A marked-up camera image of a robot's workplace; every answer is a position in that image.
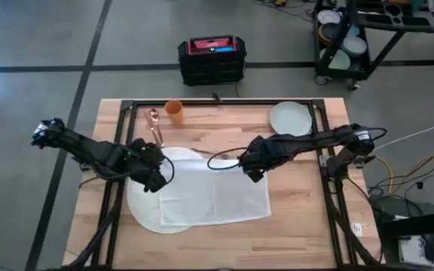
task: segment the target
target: white cable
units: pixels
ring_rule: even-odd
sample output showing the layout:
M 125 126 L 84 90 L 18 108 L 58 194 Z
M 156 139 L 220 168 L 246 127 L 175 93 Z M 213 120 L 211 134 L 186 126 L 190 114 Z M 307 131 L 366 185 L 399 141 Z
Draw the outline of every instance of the white cable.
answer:
M 381 146 L 379 146 L 379 147 L 376 147 L 376 148 L 374 149 L 374 151 L 377 151 L 377 150 L 379 150 L 379 149 L 381 149 L 381 148 L 384 148 L 384 147 L 386 147 L 386 146 L 389 146 L 389 145 L 391 145 L 391 144 L 395 144 L 395 143 L 397 143 L 397 142 L 400 142 L 401 140 L 409 139 L 410 137 L 413 137 L 413 136 L 415 136 L 415 135 L 418 136 L 418 135 L 420 135 L 420 134 L 422 134 L 422 133 L 424 133 L 424 132 L 428 132 L 428 131 L 431 131 L 431 130 L 433 130 L 433 129 L 434 129 L 434 126 L 431 127 L 431 128 L 428 128 L 428 129 L 424 129 L 424 130 L 422 130 L 422 131 L 420 131 L 420 132 L 416 132 L 416 133 L 412 133 L 412 134 L 407 135 L 407 136 L 403 136 L 403 137 L 401 137 L 401 138 L 399 138 L 399 139 L 393 140 L 393 141 L 388 142 L 388 143 L 386 143 L 386 144 L 384 144 L 384 145 L 381 145 Z

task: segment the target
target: orange cup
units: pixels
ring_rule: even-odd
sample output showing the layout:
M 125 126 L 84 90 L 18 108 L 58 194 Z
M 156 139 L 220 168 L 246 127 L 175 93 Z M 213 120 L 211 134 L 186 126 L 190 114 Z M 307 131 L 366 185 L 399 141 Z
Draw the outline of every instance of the orange cup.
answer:
M 184 120 L 183 105 L 179 100 L 170 100 L 165 104 L 165 112 L 170 120 L 175 124 L 180 124 Z

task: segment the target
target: white napkin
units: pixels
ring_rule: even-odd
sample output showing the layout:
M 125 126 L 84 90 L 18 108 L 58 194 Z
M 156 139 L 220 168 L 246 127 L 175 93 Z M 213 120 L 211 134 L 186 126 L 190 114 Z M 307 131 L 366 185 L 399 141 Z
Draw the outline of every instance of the white napkin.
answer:
M 224 167 L 237 160 L 215 160 Z M 270 216 L 267 175 L 254 183 L 241 168 L 215 171 L 206 160 L 173 162 L 175 178 L 160 193 L 162 226 L 197 226 L 248 221 Z M 161 167 L 164 175 L 170 166 Z

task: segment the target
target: yellow cable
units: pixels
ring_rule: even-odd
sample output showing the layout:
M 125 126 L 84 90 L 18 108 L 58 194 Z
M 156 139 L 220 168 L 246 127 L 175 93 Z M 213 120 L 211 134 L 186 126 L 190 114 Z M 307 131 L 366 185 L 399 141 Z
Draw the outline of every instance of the yellow cable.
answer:
M 416 168 L 418 168 L 419 166 L 421 166 L 421 165 L 423 165 L 424 163 L 428 163 L 431 159 L 433 159 L 434 158 L 434 154 L 433 155 L 431 155 L 431 156 L 429 156 L 429 157 L 427 157 L 427 158 L 425 158 L 425 159 L 422 159 L 422 160 L 420 160 L 420 162 L 418 162 L 416 165 L 414 165 L 414 167 L 413 167 L 413 169 L 411 169 L 410 170 L 410 172 L 408 173 L 408 175 L 411 175 L 411 173 L 416 169 Z M 390 194 L 394 194 L 399 188 L 401 188 L 401 186 L 406 182 L 406 179 L 408 179 L 408 177 L 406 177 L 397 187 L 396 187 L 396 189 L 393 191 L 393 192 L 391 192 L 391 186 L 390 186 Z
M 393 171 L 391 170 L 391 166 L 389 165 L 389 163 L 387 161 L 385 161 L 384 159 L 380 158 L 380 157 L 376 157 L 376 159 L 380 162 L 382 162 L 382 164 L 384 164 L 386 166 L 386 168 L 388 169 L 388 175 L 390 176 L 390 190 L 389 193 L 391 193 L 391 187 L 393 185 Z

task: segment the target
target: cart wheel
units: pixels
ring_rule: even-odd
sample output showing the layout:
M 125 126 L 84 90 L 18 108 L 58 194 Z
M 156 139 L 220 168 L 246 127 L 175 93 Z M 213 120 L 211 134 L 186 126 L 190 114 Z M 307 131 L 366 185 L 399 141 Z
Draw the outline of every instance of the cart wheel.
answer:
M 316 82 L 316 84 L 325 85 L 328 83 L 328 78 L 325 76 L 316 75 L 314 76 L 314 82 Z
M 349 79 L 349 81 L 347 82 L 347 88 L 349 88 L 350 91 L 357 90 L 359 89 L 359 85 L 357 83 L 358 81 Z

